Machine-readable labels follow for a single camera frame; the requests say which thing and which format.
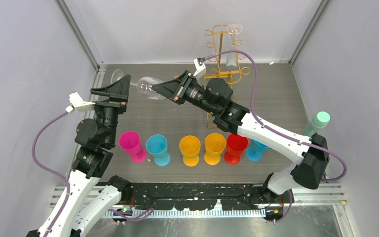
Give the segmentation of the clear wine glass front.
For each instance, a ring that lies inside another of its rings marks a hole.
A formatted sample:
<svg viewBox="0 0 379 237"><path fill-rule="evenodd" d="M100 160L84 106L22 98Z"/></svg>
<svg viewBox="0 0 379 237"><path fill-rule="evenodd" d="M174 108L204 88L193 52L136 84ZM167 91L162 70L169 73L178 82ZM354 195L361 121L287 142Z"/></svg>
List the clear wine glass front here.
<svg viewBox="0 0 379 237"><path fill-rule="evenodd" d="M125 76L125 73L121 69L116 69L111 75L111 83L120 80ZM135 87L137 92L147 99L163 100L164 96L155 92L152 88L153 85L163 83L164 81L153 77L142 77L137 82L130 82L130 85Z"/></svg>

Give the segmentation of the clear wine glass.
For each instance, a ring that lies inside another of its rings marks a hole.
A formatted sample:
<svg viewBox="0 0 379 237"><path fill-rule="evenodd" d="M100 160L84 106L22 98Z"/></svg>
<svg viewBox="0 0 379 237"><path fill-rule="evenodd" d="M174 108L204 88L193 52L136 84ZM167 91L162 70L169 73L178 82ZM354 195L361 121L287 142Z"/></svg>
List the clear wine glass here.
<svg viewBox="0 0 379 237"><path fill-rule="evenodd" d="M121 69L116 69L111 75L111 83L120 80L125 76L125 73ZM147 99L163 100L164 96L155 92L152 88L153 85L163 83L164 81L153 77L142 77L137 82L130 82L130 85L135 87L137 92Z"/></svg>
<svg viewBox="0 0 379 237"><path fill-rule="evenodd" d="M237 40L238 34L243 31L243 26L240 24L229 24L226 27L226 31L229 35L227 40L227 50L235 49L235 41ZM226 67L230 70L236 69L237 67L237 56L236 53L226 54Z"/></svg>

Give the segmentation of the pink plastic wine glass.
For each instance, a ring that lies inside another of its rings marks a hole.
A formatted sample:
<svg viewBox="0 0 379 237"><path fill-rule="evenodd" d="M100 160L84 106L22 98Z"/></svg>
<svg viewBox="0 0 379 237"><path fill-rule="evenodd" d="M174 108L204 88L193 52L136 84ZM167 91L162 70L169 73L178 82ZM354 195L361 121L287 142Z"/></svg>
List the pink plastic wine glass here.
<svg viewBox="0 0 379 237"><path fill-rule="evenodd" d="M141 163L146 160L147 152L143 148L140 135L135 131L127 131L119 138L120 147L130 155L135 163Z"/></svg>

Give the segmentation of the blue wine glass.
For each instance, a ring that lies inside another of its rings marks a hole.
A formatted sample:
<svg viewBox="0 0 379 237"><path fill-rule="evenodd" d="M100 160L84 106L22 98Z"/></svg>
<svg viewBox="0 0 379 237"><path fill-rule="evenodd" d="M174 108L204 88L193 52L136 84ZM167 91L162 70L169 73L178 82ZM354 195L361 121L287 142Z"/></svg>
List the blue wine glass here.
<svg viewBox="0 0 379 237"><path fill-rule="evenodd" d="M258 162L262 159L263 153L269 150L269 147L255 140L251 140L250 146L246 149L245 154L250 161Z"/></svg>
<svg viewBox="0 0 379 237"><path fill-rule="evenodd" d="M166 166L170 162L168 142L165 136L161 134L151 136L146 142L146 149L153 157L156 165Z"/></svg>

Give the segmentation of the yellow wine glass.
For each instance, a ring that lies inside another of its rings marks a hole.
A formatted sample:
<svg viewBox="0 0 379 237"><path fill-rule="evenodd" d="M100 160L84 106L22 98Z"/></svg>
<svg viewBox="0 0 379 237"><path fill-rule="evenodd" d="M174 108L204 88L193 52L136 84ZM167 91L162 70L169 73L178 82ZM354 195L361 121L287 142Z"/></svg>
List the yellow wine glass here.
<svg viewBox="0 0 379 237"><path fill-rule="evenodd" d="M226 148L226 139L218 133L211 133L204 141L204 160L208 165L217 165L221 160L221 155Z"/></svg>
<svg viewBox="0 0 379 237"><path fill-rule="evenodd" d="M199 163L200 140L192 135L183 137L179 142L179 149L186 166L194 167Z"/></svg>

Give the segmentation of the yellow wine glass front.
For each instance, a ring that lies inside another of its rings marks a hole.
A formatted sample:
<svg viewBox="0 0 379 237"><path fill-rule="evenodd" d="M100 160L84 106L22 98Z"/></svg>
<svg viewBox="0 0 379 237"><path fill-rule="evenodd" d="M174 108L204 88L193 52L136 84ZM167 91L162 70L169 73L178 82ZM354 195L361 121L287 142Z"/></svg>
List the yellow wine glass front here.
<svg viewBox="0 0 379 237"><path fill-rule="evenodd" d="M226 148L226 139L218 133L211 133L204 141L204 160L208 165L217 165L221 160L221 155Z"/></svg>

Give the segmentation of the red plastic wine glass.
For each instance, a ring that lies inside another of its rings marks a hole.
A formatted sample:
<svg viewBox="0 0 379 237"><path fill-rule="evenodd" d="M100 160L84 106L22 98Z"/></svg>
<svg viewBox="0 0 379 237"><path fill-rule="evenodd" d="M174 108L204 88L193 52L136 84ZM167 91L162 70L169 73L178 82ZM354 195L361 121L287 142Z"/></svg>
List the red plastic wine glass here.
<svg viewBox="0 0 379 237"><path fill-rule="evenodd" d="M231 134L227 138L224 160L227 164L236 165L241 160L241 155L248 147L248 139L240 135Z"/></svg>

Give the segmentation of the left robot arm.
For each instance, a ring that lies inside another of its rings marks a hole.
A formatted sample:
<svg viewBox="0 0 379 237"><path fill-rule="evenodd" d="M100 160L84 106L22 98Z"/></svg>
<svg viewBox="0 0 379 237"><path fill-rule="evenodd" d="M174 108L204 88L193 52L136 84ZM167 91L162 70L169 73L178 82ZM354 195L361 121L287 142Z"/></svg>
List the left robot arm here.
<svg viewBox="0 0 379 237"><path fill-rule="evenodd" d="M34 162L45 171L55 174L65 183L61 197L51 214L29 237L85 237L103 214L114 204L127 204L132 197L129 182L113 176L96 198L84 207L88 195L99 182L113 157L109 151L115 147L118 116L125 113L129 97L131 76L125 75L114 83L90 90L92 95L103 96L103 101L87 102L74 92L65 111L52 119L36 135L32 145ZM86 118L76 127L75 142L80 145L68 177L42 165L36 157L39 136L51 124L74 111L94 111L95 118Z"/></svg>

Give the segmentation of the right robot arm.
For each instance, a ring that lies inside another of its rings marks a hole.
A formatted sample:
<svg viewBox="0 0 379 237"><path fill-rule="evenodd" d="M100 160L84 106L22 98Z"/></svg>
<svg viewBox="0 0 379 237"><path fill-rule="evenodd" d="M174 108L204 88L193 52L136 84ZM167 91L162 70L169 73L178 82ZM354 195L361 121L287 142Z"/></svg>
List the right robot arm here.
<svg viewBox="0 0 379 237"><path fill-rule="evenodd" d="M152 86L158 94L176 104L188 101L214 116L214 124L224 131L260 142L287 157L292 165L267 177L262 196L276 202L287 190L302 186L316 190L329 162L326 139L292 133L232 101L233 90L221 78L210 79L206 87L198 84L189 71L177 79Z"/></svg>

